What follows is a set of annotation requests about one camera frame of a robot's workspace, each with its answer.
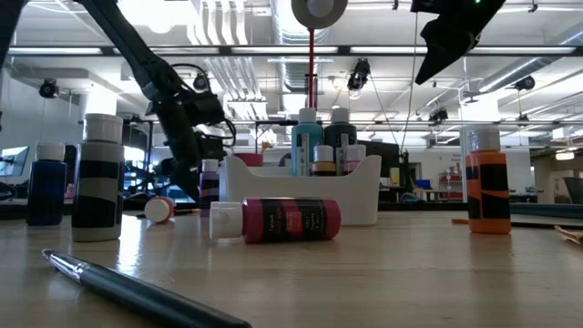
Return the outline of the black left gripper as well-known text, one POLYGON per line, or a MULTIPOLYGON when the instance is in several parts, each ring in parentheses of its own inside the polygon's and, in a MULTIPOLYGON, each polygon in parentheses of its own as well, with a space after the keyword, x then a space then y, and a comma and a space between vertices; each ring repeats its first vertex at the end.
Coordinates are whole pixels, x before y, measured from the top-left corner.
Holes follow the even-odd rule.
POLYGON ((203 159, 222 159, 224 157, 223 141, 235 142, 235 127, 226 118, 225 123, 230 134, 219 136, 198 132, 190 125, 182 100, 151 101, 148 114, 156 115, 166 136, 166 145, 173 156, 172 176, 190 198, 199 197, 199 165, 203 159))

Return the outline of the small purple paint bottle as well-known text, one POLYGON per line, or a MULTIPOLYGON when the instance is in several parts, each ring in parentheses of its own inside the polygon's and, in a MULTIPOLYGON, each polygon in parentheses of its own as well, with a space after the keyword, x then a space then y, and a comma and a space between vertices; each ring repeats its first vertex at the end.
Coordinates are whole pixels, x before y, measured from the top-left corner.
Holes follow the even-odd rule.
POLYGON ((199 175, 199 211, 202 218, 210 215, 210 205, 219 200, 220 175, 217 159, 204 159, 199 175))

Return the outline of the large teal paint bottle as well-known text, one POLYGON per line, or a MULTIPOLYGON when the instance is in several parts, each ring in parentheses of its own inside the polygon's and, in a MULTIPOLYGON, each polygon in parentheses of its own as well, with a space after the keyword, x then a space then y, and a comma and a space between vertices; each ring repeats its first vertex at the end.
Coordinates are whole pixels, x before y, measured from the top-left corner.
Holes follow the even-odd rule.
POLYGON ((309 176, 314 147, 322 143, 323 127, 317 123, 314 108, 301 108, 298 124, 291 130, 291 167, 295 177, 309 176))

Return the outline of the small yellow paint bottle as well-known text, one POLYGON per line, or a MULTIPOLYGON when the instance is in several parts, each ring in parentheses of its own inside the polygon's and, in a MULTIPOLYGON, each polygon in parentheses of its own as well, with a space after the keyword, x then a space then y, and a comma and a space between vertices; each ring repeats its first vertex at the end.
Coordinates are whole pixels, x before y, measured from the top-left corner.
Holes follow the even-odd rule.
POLYGON ((334 149, 328 145, 317 145, 313 148, 313 176, 335 176, 336 164, 333 157, 334 149))

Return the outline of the large navy paint bottle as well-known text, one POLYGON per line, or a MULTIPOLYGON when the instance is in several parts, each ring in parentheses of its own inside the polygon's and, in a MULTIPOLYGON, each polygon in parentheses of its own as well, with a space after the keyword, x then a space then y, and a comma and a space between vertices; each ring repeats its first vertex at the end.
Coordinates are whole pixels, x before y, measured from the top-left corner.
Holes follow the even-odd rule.
POLYGON ((335 108, 331 114, 331 124, 324 129, 324 143, 333 148, 336 175, 342 176, 346 161, 346 150, 357 139, 356 126, 350 123, 348 108, 335 108))

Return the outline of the small orange paint bottle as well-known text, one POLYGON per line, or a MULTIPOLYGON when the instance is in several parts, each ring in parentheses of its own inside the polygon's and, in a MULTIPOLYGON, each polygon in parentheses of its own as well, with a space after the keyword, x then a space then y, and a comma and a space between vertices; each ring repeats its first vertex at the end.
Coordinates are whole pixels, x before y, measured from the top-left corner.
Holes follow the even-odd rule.
POLYGON ((511 231, 506 154, 498 128, 477 125, 467 131, 465 157, 469 228, 473 233, 511 231))

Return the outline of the small blue paint bottle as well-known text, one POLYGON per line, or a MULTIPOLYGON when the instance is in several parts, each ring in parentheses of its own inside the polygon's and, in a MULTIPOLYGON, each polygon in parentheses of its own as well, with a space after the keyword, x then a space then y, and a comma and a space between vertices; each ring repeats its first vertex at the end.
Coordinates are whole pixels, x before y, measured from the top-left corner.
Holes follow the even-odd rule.
POLYGON ((59 142, 37 142, 28 185, 28 226, 59 225, 63 217, 67 165, 66 146, 59 142))

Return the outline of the small pink paint bottle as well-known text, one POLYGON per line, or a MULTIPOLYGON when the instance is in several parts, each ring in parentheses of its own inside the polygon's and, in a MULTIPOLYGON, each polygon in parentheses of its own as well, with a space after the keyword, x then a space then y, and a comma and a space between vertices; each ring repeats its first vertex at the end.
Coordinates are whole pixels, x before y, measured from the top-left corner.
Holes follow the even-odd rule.
POLYGON ((352 173, 366 157, 366 146, 361 144, 348 145, 342 165, 343 175, 352 173))

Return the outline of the small red paint bottle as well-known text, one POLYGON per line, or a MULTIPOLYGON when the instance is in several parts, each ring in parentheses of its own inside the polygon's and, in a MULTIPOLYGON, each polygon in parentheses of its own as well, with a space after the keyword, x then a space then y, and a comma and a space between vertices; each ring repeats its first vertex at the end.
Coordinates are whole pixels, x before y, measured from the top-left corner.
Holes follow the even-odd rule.
POLYGON ((144 208, 145 218, 154 223, 164 223, 173 217, 175 205, 172 199, 166 197, 154 197, 150 199, 144 208))

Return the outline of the small grey paint bottle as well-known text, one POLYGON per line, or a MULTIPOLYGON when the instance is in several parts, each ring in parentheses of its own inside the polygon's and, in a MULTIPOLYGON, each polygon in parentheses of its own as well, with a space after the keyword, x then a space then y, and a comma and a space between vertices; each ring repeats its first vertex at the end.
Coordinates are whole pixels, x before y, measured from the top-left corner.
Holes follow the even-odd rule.
POLYGON ((123 212, 123 120, 85 115, 77 147, 75 195, 71 216, 73 241, 111 241, 121 234, 123 212))

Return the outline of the small magenta paint bottle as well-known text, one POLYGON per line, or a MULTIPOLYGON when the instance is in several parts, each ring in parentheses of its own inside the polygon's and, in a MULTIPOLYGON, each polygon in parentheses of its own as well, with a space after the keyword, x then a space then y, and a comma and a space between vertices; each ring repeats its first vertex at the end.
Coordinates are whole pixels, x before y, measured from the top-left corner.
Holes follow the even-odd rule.
POLYGON ((210 205, 210 237, 247 243, 327 241, 342 226, 338 203, 327 198, 245 198, 210 205))

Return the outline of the red plastic cup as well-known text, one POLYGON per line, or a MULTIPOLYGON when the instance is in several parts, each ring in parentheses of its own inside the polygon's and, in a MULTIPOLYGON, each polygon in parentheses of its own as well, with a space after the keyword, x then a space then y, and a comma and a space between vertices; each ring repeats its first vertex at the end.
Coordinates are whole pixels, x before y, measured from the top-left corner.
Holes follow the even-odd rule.
POLYGON ((234 156, 241 159, 247 167, 263 166, 263 155, 261 153, 235 153, 234 156))

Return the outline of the black overhead rig beam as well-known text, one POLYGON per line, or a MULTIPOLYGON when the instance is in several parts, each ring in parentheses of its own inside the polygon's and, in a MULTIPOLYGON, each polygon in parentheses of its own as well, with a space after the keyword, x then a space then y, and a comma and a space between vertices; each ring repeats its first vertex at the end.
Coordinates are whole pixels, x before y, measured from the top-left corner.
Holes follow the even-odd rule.
MULTIPOLYGON (((153 46, 158 56, 307 56, 307 46, 153 46)), ((316 46, 316 56, 424 56, 424 46, 316 46)), ((120 56, 114 46, 11 46, 9 56, 120 56)), ((583 57, 583 46, 477 46, 468 56, 583 57)))

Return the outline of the black monitor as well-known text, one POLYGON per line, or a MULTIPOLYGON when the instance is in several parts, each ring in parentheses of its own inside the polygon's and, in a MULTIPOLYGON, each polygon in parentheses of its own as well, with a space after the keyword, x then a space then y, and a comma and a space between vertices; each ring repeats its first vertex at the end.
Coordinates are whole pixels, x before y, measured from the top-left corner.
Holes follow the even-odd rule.
POLYGON ((367 156, 378 155, 381 157, 380 176, 382 178, 389 178, 391 169, 400 167, 400 151, 398 145, 364 140, 360 140, 359 143, 365 145, 367 156))

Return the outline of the dark pen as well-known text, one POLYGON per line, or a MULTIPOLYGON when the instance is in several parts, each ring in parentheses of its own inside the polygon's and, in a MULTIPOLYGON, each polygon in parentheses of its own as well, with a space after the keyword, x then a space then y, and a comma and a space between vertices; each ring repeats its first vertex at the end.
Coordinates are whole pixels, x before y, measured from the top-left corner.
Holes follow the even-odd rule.
POLYGON ((42 254, 90 291, 171 328, 252 328, 233 315, 108 267, 51 249, 42 254))

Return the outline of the lit computer monitor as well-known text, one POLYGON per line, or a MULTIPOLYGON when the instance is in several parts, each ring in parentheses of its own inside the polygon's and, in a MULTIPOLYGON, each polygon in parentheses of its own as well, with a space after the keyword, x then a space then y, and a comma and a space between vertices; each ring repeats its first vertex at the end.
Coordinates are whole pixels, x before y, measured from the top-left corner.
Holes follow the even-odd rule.
POLYGON ((0 150, 0 177, 19 177, 23 174, 29 147, 0 150))

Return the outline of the black aluminium table frame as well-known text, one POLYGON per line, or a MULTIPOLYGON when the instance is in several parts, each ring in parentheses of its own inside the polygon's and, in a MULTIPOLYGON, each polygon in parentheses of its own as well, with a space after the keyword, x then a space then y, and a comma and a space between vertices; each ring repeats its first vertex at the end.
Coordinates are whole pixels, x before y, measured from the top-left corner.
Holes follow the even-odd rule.
MULTIPOLYGON (((392 203, 380 202, 379 211, 468 211, 466 203, 392 203)), ((511 203, 512 214, 559 217, 583 220, 583 205, 577 204, 536 204, 536 203, 511 203)), ((27 206, 24 200, 0 202, 0 220, 23 219, 27 214, 27 206)))

